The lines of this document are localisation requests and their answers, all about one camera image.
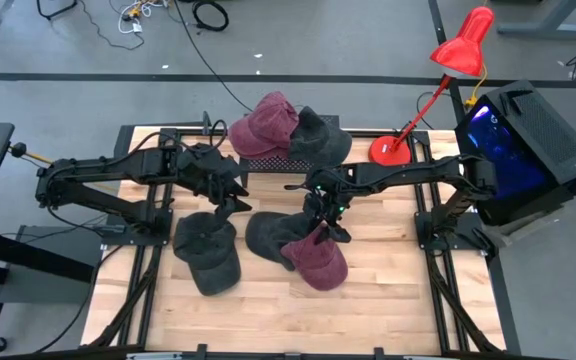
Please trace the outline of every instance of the wooden tabletop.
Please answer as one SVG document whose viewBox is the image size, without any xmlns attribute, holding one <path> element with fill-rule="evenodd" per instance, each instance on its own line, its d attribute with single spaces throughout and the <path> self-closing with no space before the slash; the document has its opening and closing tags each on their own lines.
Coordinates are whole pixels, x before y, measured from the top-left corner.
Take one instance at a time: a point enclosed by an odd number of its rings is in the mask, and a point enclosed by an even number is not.
<svg viewBox="0 0 576 360">
<path fill-rule="evenodd" d="M 135 128 L 131 146 L 155 131 L 159 128 Z M 434 158 L 458 152 L 452 131 L 429 131 L 429 135 Z M 346 162 L 368 161 L 371 140 L 353 139 Z M 144 147 L 156 146 L 156 141 L 154 137 Z M 192 136 L 184 137 L 184 141 L 207 139 Z M 239 159 L 227 141 L 220 151 Z M 252 205 L 253 211 L 233 214 L 229 219 L 237 229 L 241 281 L 223 294 L 202 296 L 188 265 L 174 256 L 170 245 L 165 248 L 148 350 L 194 351 L 205 343 L 208 351 L 217 352 L 371 354 L 373 348 L 383 347 L 386 354 L 439 354 L 425 256 L 418 248 L 413 224 L 417 206 L 412 186 L 393 187 L 352 201 L 340 222 L 353 238 L 339 245 L 348 262 L 348 278 L 332 291 L 317 291 L 297 272 L 288 272 L 247 249 L 243 237 L 255 211 L 301 211 L 305 193 L 286 191 L 283 185 L 302 180 L 303 175 L 296 174 L 250 174 L 250 196 L 242 200 Z M 445 201 L 454 189 L 439 184 L 439 191 Z M 119 196 L 137 201 L 144 199 L 146 192 L 147 187 L 124 181 Z M 424 192 L 430 208 L 429 189 Z M 173 197 L 174 223 L 196 211 L 214 210 L 207 200 L 180 187 L 175 187 Z M 125 247 L 100 270 L 82 343 L 96 338 L 123 304 L 134 253 L 134 247 Z M 462 304 L 489 340 L 505 348 L 484 257 L 470 250 L 452 254 Z M 133 316 L 131 343 L 136 341 L 141 306 L 140 301 Z M 445 301 L 444 308 L 451 347 L 456 349 L 452 312 Z"/>
</svg>

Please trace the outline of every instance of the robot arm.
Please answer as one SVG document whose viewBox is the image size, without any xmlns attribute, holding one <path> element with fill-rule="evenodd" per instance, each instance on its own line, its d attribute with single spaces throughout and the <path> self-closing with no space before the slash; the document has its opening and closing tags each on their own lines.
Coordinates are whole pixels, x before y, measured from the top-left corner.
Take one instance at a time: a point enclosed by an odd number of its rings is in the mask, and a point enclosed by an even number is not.
<svg viewBox="0 0 576 360">
<path fill-rule="evenodd" d="M 142 228 L 156 227 L 157 211 L 153 201 L 129 202 L 85 186 L 99 181 L 132 180 L 140 185 L 175 184 L 203 195 L 217 205 L 215 213 L 225 219 L 233 212 L 251 207 L 238 196 L 247 196 L 235 178 L 239 166 L 231 157 L 223 157 L 217 148 L 197 144 L 189 148 L 160 146 L 137 150 L 122 158 L 58 160 L 39 169 L 35 197 L 41 207 L 56 208 L 78 204 L 119 215 L 127 223 Z"/>
<path fill-rule="evenodd" d="M 337 223 L 355 196 L 369 196 L 391 186 L 445 182 L 457 192 L 446 204 L 433 209 L 433 225 L 449 225 L 476 201 L 495 195 L 497 186 L 494 165 L 471 155 L 444 157 L 429 162 L 382 166 L 376 163 L 344 164 L 311 170 L 302 185 L 287 185 L 287 190 L 305 188 L 304 213 L 311 228 L 322 221 L 329 225 L 329 235 L 336 241 L 351 237 Z"/>
</svg>

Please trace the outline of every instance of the gray floor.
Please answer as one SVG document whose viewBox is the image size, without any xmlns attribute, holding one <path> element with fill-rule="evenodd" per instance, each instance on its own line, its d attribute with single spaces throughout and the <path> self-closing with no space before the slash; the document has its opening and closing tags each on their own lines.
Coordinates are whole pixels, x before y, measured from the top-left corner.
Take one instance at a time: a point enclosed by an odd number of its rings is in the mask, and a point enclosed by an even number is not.
<svg viewBox="0 0 576 360">
<path fill-rule="evenodd" d="M 115 6 L 121 1 L 115 0 Z M 46 12 L 66 2 L 46 0 Z M 492 2 L 492 7 L 498 22 L 521 21 L 542 18 L 554 2 L 540 6 Z M 86 4 L 112 41 L 136 43 L 134 37 L 118 33 L 117 15 L 107 1 Z M 448 37 L 479 4 L 439 1 Z M 223 5 L 231 27 L 224 33 L 195 35 L 220 74 L 441 75 L 427 60 L 436 36 L 425 1 L 236 0 Z M 38 17 L 34 1 L 16 0 L 0 26 L 0 73 L 209 74 L 180 25 L 162 9 L 154 9 L 143 21 L 146 44 L 132 52 L 109 48 L 96 37 L 81 10 L 78 6 L 51 24 Z M 183 5 L 183 10 L 190 14 L 189 6 Z M 570 21 L 576 21 L 576 11 Z M 512 39 L 492 31 L 484 52 L 491 78 L 566 80 L 569 69 L 557 61 L 565 62 L 576 53 L 576 41 Z M 342 126 L 381 128 L 411 119 L 417 96 L 434 90 L 379 84 L 229 86 L 248 106 L 263 94 L 280 90 L 294 104 L 339 114 Z M 462 88 L 462 96 L 471 91 Z M 576 129 L 576 89 L 540 91 Z M 51 158 L 110 155 L 120 125 L 195 121 L 204 110 L 228 123 L 244 112 L 218 83 L 0 81 L 0 121 L 15 124 L 13 141 L 26 142 L 31 151 Z M 426 118 L 441 129 L 456 123 L 447 97 Z M 4 161 L 0 232 L 14 231 L 20 224 L 58 225 L 33 199 L 34 174 L 27 162 Z M 60 213 L 77 222 L 94 216 L 75 206 Z M 546 226 L 502 249 L 502 263 L 523 353 L 576 359 L 576 200 L 548 220 Z M 0 322 L 0 336 L 10 341 L 6 354 L 47 343 L 70 321 L 76 307 L 7 306 Z M 82 328 L 83 318 L 54 349 L 76 346 Z"/>
</svg>

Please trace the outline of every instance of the baseball cap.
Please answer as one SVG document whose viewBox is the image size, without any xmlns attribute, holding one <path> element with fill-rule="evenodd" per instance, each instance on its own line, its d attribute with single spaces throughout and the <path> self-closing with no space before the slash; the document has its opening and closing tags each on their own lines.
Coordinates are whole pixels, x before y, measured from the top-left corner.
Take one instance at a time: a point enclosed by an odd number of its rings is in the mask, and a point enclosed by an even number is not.
<svg viewBox="0 0 576 360">
<path fill-rule="evenodd" d="M 308 106 L 299 113 L 299 125 L 290 140 L 290 160 L 304 160 L 319 166 L 343 163 L 352 146 L 350 134 L 323 121 Z"/>
<path fill-rule="evenodd" d="M 228 221 L 219 222 L 208 212 L 179 219 L 173 241 L 175 256 L 188 263 L 202 295 L 218 294 L 241 278 L 235 249 L 237 231 Z"/>
<path fill-rule="evenodd" d="M 255 110 L 230 127 L 228 138 L 233 149 L 247 159 L 288 157 L 290 134 L 299 123 L 297 111 L 286 97 L 272 92 Z"/>
<path fill-rule="evenodd" d="M 320 236 L 327 236 L 323 233 L 326 226 L 320 225 L 303 240 L 281 248 L 281 254 L 292 261 L 304 281 L 320 291 L 336 288 L 348 276 L 348 264 L 337 243 L 327 238 L 316 244 Z"/>
<path fill-rule="evenodd" d="M 294 215 L 263 211 L 254 214 L 246 226 L 246 245 L 254 254 L 282 264 L 286 270 L 295 266 L 280 250 L 292 241 L 308 235 L 308 217 L 304 213 Z"/>
</svg>

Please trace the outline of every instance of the lamp shade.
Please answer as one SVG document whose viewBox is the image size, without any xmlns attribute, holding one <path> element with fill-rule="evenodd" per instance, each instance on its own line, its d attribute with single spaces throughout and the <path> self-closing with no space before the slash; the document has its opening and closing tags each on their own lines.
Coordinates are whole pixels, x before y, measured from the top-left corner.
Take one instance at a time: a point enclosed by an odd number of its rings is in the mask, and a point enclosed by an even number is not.
<svg viewBox="0 0 576 360">
<path fill-rule="evenodd" d="M 489 8 L 474 8 L 464 20 L 457 36 L 441 44 L 430 59 L 443 66 L 446 74 L 479 76 L 483 67 L 481 43 L 495 20 Z"/>
</svg>

